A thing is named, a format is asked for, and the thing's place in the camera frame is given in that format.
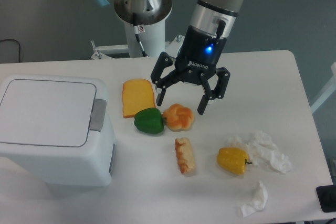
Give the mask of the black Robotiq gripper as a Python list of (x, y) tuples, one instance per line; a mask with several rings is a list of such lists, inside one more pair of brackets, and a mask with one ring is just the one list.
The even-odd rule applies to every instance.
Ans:
[[(175, 69), (167, 76), (161, 77), (163, 70), (174, 63), (171, 56), (166, 52), (161, 52), (152, 70), (150, 77), (158, 94), (156, 104), (161, 106), (167, 88), (179, 81), (202, 85), (204, 95), (197, 108), (200, 115), (204, 114), (209, 101), (222, 99), (230, 79), (230, 72), (224, 67), (216, 69), (216, 65), (226, 40), (226, 38), (217, 40), (189, 26), (180, 53), (176, 57)], [(218, 79), (216, 87), (212, 90), (208, 79), (214, 74)]]

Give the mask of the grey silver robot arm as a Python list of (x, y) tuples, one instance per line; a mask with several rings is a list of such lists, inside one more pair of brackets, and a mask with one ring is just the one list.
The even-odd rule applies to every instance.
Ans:
[(171, 0), (100, 0), (111, 3), (129, 33), (128, 46), (140, 57), (157, 57), (151, 80), (161, 105), (166, 90), (184, 82), (201, 86), (204, 95), (198, 106), (203, 114), (208, 103), (224, 97), (229, 71), (217, 63), (244, 0), (197, 0), (190, 25), (176, 56), (165, 51), (163, 31), (154, 31), (172, 10)]

